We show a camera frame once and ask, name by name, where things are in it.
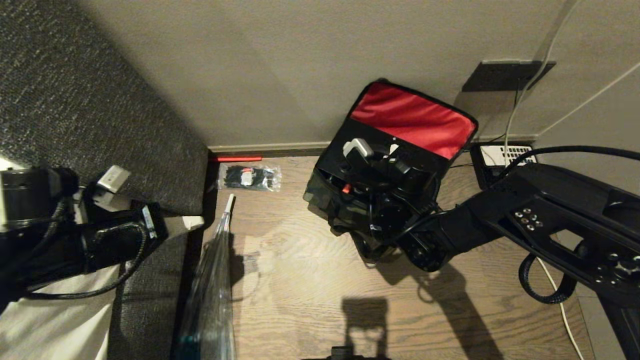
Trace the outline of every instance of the white fabric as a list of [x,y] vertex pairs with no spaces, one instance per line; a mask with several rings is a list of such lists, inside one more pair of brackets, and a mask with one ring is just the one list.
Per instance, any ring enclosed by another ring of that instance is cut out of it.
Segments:
[[[47,293],[97,290],[119,265],[55,282]],[[0,315],[0,360],[105,360],[115,290],[81,300],[12,302]]]

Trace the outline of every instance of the wooden floor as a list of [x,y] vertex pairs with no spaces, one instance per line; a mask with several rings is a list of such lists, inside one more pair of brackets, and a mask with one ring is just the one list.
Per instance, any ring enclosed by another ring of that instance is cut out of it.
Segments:
[[[316,159],[265,159],[262,165],[281,166],[282,191],[234,191],[238,359],[324,359],[346,341],[359,355],[393,360],[578,358],[559,306],[540,304],[520,287],[527,253],[509,240],[462,254],[433,274],[404,256],[365,266],[348,235],[334,236],[307,210],[302,195]],[[466,154],[456,162],[464,163]],[[453,168],[438,201],[447,209],[478,191],[472,167]],[[218,209],[230,193],[220,191]],[[531,282],[552,292],[536,265]],[[565,306],[584,358],[593,359],[577,299]]]

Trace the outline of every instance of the white cable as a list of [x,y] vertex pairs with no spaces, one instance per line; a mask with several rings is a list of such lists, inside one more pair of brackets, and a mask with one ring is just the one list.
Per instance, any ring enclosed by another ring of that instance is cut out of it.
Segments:
[[596,97],[602,95],[602,93],[604,93],[605,91],[607,91],[610,87],[612,87],[613,85],[617,84],[620,80],[626,78],[629,74],[631,74],[633,71],[635,71],[638,67],[640,67],[640,63],[635,64],[633,67],[631,67],[631,69],[628,69],[627,71],[624,72],[624,74],[618,76],[614,81],[611,81],[607,86],[603,87],[602,89],[600,89],[599,92],[593,94],[592,97],[590,97],[589,99],[586,99],[582,104],[578,105],[578,107],[576,107],[575,109],[573,109],[572,111],[569,111],[569,113],[567,113],[565,116],[561,117],[558,121],[556,121],[555,123],[549,125],[546,129],[544,129],[538,136],[541,136],[542,134],[546,133],[547,131],[549,131],[552,127],[560,124],[564,119],[568,118],[569,116],[573,115],[573,113],[575,113],[576,111],[582,109],[583,106],[587,105],[588,103],[590,103],[593,99],[595,99]]
[[542,65],[540,66],[540,68],[538,69],[536,74],[533,75],[533,77],[529,80],[529,82],[524,86],[524,88],[522,89],[522,93],[518,97],[518,99],[516,101],[516,104],[513,107],[513,110],[511,110],[511,115],[509,116],[509,120],[507,121],[507,127],[504,130],[504,167],[509,166],[509,160],[508,160],[509,130],[511,129],[511,123],[513,122],[513,118],[516,115],[516,111],[518,111],[518,107],[520,107],[520,103],[524,100],[524,95],[527,92],[527,90],[529,89],[529,87],[531,86],[531,84],[535,83],[536,80],[538,80],[538,78],[540,77],[542,72],[545,70],[545,67],[547,67],[547,63],[549,62],[549,57],[551,56],[551,50],[553,50],[554,45],[556,44],[556,39],[558,38],[558,35],[560,34],[560,31],[564,27],[564,24],[566,24],[566,21],[569,19],[569,17],[571,17],[571,14],[576,9],[578,4],[581,3],[581,2],[582,2],[582,0],[576,0],[576,2],[573,3],[573,5],[571,5],[571,8],[566,13],[564,18],[560,22],[560,25],[556,29],[556,33],[551,38],[551,42],[549,43],[549,47],[547,48],[545,56],[542,59]]
[[[547,270],[547,266],[544,264],[544,262],[542,262],[542,260],[540,258],[536,258],[536,259],[538,260],[538,262],[542,266],[542,270],[545,271],[545,274],[549,278],[549,281],[551,282],[551,285],[554,287],[554,291],[557,291],[558,288],[556,286],[556,282],[554,281],[554,278],[551,277],[551,274],[549,273],[549,270]],[[562,313],[562,320],[564,322],[564,328],[566,329],[567,334],[569,334],[569,338],[571,339],[571,343],[573,344],[573,348],[575,349],[575,352],[578,353],[578,357],[580,358],[580,360],[584,360],[584,358],[582,357],[582,352],[580,352],[580,348],[578,347],[578,344],[575,343],[575,339],[573,338],[573,333],[571,332],[571,328],[569,327],[569,320],[566,319],[566,312],[564,311],[564,304],[563,303],[560,303],[560,312]]]

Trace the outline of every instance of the red flap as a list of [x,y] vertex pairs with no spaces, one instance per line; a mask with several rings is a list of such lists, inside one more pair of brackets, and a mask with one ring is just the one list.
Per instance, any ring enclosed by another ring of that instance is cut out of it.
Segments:
[[350,117],[447,159],[477,126],[466,115],[388,83],[369,86]]

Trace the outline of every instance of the white power strip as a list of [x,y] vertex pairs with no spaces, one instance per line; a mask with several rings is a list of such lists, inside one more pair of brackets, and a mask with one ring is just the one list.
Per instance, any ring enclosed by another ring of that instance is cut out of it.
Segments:
[[[509,164],[515,160],[518,156],[531,150],[531,146],[517,146],[509,145],[509,151],[507,152],[507,158]],[[480,146],[480,152],[484,160],[484,165],[487,167],[504,167],[504,145],[485,145]],[[535,156],[529,156],[518,164],[519,167],[528,163],[537,163]]]

